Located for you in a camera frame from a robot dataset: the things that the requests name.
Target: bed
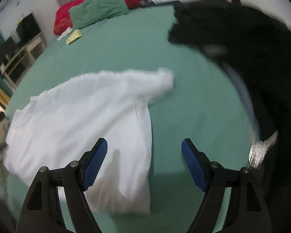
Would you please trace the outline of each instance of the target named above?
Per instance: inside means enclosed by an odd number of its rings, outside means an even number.
[[[204,193],[194,185],[181,155],[181,142],[187,137],[225,168],[239,170],[248,163],[248,114],[221,69],[199,51],[168,42],[168,30],[175,21],[173,11],[170,5],[138,8],[82,29],[83,37],[71,45],[66,45],[67,37],[54,40],[19,84],[6,109],[11,120],[31,96],[88,72],[153,71],[159,67],[174,72],[174,91],[149,106],[151,215],[94,212],[103,232],[179,233],[188,229]],[[17,176],[5,172],[0,194],[16,219],[27,191]],[[228,200],[226,189],[214,231],[223,226]],[[73,230],[66,203],[61,207],[67,229]]]

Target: black cloth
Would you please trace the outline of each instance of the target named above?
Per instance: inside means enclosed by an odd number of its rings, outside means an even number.
[[[284,206],[280,197],[289,193],[282,190],[291,190],[291,31],[277,19],[242,6],[240,0],[175,6],[175,17],[178,22],[169,33],[169,41],[201,51],[209,45],[220,46],[224,51],[210,58],[218,65],[228,63],[244,79],[264,129],[261,139],[278,130],[276,151],[266,155],[268,163],[274,162],[265,166],[266,170],[273,167],[266,183],[266,201],[269,209],[274,208],[275,212],[270,212],[276,215],[274,221]]]

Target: white cloth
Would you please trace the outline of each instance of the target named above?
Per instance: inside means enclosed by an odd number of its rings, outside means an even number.
[[[30,186],[38,169],[65,167],[98,138],[108,152],[85,196],[91,209],[150,212],[152,130],[148,103],[173,89],[173,73],[101,71],[72,78],[16,110],[4,165]]]

